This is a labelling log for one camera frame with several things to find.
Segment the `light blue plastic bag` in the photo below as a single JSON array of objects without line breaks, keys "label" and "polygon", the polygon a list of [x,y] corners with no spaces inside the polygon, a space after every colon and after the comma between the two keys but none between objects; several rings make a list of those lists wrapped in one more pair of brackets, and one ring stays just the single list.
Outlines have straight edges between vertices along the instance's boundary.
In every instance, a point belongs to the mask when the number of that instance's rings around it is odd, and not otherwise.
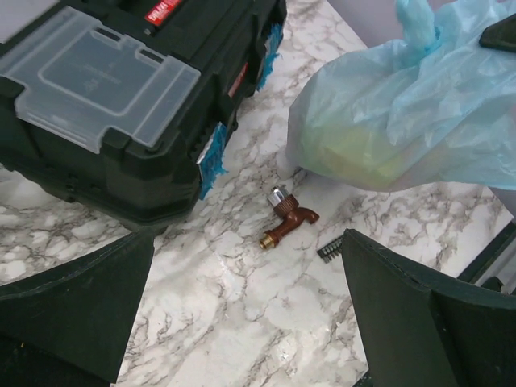
[{"label": "light blue plastic bag", "polygon": [[438,181],[515,187],[515,56],[481,33],[512,1],[396,4],[403,38],[325,64],[289,108],[286,153],[307,171],[394,192]]}]

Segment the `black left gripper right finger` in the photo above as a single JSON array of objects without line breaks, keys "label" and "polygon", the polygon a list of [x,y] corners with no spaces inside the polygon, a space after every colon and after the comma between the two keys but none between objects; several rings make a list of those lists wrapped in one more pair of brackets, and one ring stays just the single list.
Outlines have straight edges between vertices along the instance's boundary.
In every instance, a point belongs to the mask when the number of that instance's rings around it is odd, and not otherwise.
[{"label": "black left gripper right finger", "polygon": [[515,297],[347,229],[342,261],[372,386],[513,386]]}]

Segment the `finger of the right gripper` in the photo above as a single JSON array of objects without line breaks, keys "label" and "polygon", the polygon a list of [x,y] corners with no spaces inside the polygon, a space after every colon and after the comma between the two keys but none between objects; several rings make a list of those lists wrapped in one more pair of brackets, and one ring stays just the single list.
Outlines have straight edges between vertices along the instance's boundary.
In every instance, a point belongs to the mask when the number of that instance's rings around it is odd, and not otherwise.
[{"label": "finger of the right gripper", "polygon": [[479,45],[490,49],[516,49],[516,14],[484,29]]}]

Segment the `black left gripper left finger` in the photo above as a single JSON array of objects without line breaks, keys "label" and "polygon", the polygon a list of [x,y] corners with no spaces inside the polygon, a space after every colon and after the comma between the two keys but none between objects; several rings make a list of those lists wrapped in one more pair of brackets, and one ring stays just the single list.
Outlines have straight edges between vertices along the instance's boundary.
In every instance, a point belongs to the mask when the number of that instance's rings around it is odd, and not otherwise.
[{"label": "black left gripper left finger", "polygon": [[1,287],[3,383],[115,383],[154,255],[132,233]]}]

